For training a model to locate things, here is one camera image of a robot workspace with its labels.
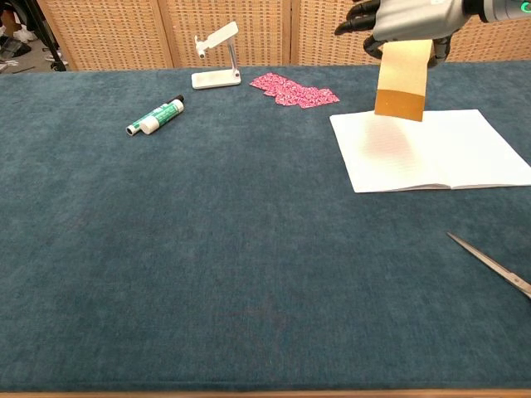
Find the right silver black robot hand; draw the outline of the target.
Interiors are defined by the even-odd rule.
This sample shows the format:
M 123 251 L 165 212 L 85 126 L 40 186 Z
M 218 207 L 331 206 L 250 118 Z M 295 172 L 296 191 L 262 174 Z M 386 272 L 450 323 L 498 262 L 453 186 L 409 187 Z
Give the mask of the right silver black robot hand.
M 388 42 L 428 40 L 432 50 L 427 66 L 433 68 L 446 61 L 453 34 L 472 16 L 483 14 L 482 1 L 355 1 L 334 34 L 371 32 L 363 49 L 377 60 Z

